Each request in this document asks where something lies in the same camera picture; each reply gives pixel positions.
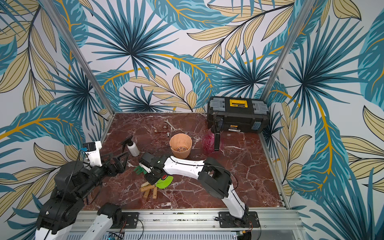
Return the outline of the small white spray bottle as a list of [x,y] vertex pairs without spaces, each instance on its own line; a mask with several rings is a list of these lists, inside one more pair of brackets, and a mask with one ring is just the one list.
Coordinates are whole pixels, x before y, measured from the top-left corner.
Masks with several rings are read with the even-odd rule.
[[125,139],[122,143],[122,153],[125,152],[125,149],[127,148],[128,151],[131,153],[133,157],[138,157],[140,155],[140,151],[136,145],[135,142],[133,142],[133,136],[128,137]]

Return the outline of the green toy rake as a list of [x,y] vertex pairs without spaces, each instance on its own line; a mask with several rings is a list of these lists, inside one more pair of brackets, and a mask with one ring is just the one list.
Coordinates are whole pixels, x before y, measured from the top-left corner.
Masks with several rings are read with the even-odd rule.
[[144,175],[146,175],[146,174],[147,174],[147,171],[146,171],[143,167],[141,167],[141,166],[137,166],[137,167],[135,167],[134,172],[135,172],[137,175],[140,175],[140,174],[144,174]]

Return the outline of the red toy shovel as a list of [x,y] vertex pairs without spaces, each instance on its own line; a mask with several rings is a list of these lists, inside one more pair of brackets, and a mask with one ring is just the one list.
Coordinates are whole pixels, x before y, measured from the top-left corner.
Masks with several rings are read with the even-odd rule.
[[[163,177],[160,178],[160,180],[164,180],[168,175],[164,175]],[[151,189],[154,189],[155,188],[155,184],[151,185],[151,184],[148,184],[146,186],[143,186],[140,188],[140,191],[141,192],[145,192],[147,190],[151,190]]]

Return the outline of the pink spray bottle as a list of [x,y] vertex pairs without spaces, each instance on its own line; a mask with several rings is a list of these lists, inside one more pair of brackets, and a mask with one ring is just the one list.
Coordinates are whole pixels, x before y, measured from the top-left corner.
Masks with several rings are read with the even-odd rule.
[[206,153],[214,153],[220,150],[223,117],[215,117],[208,124],[208,133],[204,136],[202,144]]

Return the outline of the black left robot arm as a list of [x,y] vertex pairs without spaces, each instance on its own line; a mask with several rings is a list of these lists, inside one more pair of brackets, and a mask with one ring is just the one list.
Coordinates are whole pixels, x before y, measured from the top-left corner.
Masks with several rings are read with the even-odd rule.
[[41,207],[37,219],[36,240],[65,240],[71,232],[79,212],[86,205],[88,195],[103,184],[106,177],[124,173],[128,152],[102,156],[99,166],[86,167],[82,161],[65,164],[55,176],[55,187],[50,199]]

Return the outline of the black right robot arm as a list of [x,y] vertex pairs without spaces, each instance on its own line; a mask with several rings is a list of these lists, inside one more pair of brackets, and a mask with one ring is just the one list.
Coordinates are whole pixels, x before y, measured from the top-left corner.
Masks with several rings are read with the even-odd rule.
[[249,208],[236,193],[231,173],[215,159],[190,161],[175,156],[155,157],[144,153],[139,165],[146,171],[145,178],[151,185],[173,175],[197,180],[211,196],[222,200],[228,208],[230,219],[225,223],[236,227],[245,227],[249,223]]

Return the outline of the light green wide trowel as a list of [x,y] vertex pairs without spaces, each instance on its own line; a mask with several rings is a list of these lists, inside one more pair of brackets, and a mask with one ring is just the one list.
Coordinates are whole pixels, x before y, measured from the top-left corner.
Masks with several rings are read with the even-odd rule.
[[167,188],[173,181],[173,176],[167,176],[164,180],[159,180],[155,184],[155,188],[153,189],[153,199],[157,199],[158,196],[158,189],[165,189]]

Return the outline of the peach plastic flower pot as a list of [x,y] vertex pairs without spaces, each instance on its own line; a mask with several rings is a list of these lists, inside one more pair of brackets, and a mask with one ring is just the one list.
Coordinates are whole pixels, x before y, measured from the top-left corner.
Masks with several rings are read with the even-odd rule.
[[176,134],[170,139],[170,148],[173,156],[178,159],[186,159],[191,152],[193,141],[186,134]]

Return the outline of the silver wrench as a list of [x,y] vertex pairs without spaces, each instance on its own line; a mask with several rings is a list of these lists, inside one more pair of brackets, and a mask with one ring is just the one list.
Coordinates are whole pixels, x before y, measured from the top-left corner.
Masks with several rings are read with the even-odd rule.
[[165,120],[165,122],[171,127],[171,129],[176,132],[177,129],[168,121],[168,120]]

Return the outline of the black yellow toolbox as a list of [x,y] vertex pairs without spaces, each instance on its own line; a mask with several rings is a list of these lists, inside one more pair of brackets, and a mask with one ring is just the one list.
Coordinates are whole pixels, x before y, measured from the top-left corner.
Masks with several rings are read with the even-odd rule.
[[214,96],[208,102],[207,122],[217,131],[258,134],[270,122],[270,111],[260,100]]

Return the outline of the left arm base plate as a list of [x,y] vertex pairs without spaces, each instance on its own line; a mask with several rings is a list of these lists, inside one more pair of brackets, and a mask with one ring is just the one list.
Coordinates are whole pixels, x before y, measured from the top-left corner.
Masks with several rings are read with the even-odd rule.
[[122,212],[107,217],[112,219],[111,229],[136,229],[139,215],[139,212]]

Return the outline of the left aluminium corner post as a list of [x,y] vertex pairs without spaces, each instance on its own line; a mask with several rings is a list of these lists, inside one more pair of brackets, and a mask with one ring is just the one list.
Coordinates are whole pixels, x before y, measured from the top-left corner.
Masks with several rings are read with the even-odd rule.
[[54,25],[57,27],[58,31],[61,33],[63,39],[66,41],[70,51],[73,52],[75,59],[77,60],[80,67],[83,69],[85,75],[89,79],[90,83],[94,87],[95,92],[99,95],[103,105],[108,110],[111,115],[115,115],[115,110],[113,109],[110,101],[107,99],[106,95],[103,93],[101,86],[99,85],[94,73],[92,72],[89,64],[86,61],[86,58],[82,54],[80,48],[78,47],[72,33],[67,29],[64,19],[61,17],[58,9],[56,8],[53,1],[42,0],[43,7],[47,11],[49,17],[51,18]]

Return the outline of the aluminium corner post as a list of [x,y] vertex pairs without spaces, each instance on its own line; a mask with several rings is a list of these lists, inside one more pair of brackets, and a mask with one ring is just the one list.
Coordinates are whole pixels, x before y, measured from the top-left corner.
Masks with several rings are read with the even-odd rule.
[[99,85],[94,73],[92,72],[89,64],[86,61],[86,58],[82,54],[80,48],[78,47],[72,33],[67,29],[64,19],[61,17],[58,9],[56,8],[53,1],[42,0],[43,7],[47,11],[49,17],[51,18],[54,25],[57,27],[58,31],[61,33],[63,39],[66,41],[70,51],[73,52],[75,59],[77,60],[80,67],[83,69],[85,75],[89,79],[90,83],[94,87],[95,92],[99,95],[103,105],[108,110],[111,115],[115,115],[115,110],[113,109],[110,101],[107,99],[106,95],[103,93],[101,86]]
[[264,102],[267,101],[268,94],[274,85],[274,82],[278,76],[278,73],[279,73],[279,71],[280,71],[280,69],[284,63],[284,60],[286,59],[290,50],[292,49],[292,46],[295,43],[295,40],[298,37],[302,26],[305,24],[306,18],[310,13],[311,8],[314,6],[314,3],[315,3],[314,0],[304,1],[303,6],[302,6],[302,8],[298,14],[298,17],[293,24],[292,31],[290,32],[290,35],[287,37],[287,40],[284,44],[284,47],[281,50],[279,57],[277,58],[277,62],[274,65],[273,70],[271,71],[270,77],[269,77],[267,83],[265,84],[263,93],[260,97],[260,99],[262,101],[264,101]]

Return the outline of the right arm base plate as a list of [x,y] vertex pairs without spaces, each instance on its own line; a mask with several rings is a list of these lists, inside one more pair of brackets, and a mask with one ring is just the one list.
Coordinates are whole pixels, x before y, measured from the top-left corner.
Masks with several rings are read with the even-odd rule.
[[221,228],[260,228],[260,221],[257,212],[245,213],[242,219],[235,218],[229,212],[219,212],[219,216],[215,217]]

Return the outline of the right aluminium corner post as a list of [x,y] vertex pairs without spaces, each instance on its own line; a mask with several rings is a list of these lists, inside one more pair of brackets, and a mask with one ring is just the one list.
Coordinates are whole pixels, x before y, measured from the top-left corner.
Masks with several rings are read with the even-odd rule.
[[306,18],[310,13],[311,8],[314,6],[314,3],[315,3],[314,0],[304,1],[303,6],[302,6],[302,8],[298,14],[298,17],[293,24],[292,31],[290,32],[290,35],[287,37],[287,40],[284,44],[284,47],[281,50],[279,57],[277,58],[277,62],[274,65],[273,70],[271,71],[270,77],[269,77],[267,83],[265,84],[263,93],[260,97],[260,99],[262,101],[264,101],[264,102],[267,101],[268,94],[274,85],[274,82],[278,76],[278,73],[279,73],[279,71],[280,71],[280,69],[284,63],[284,60],[286,59],[290,50],[292,49],[292,46],[295,43],[295,40],[298,37],[302,26],[305,24]]

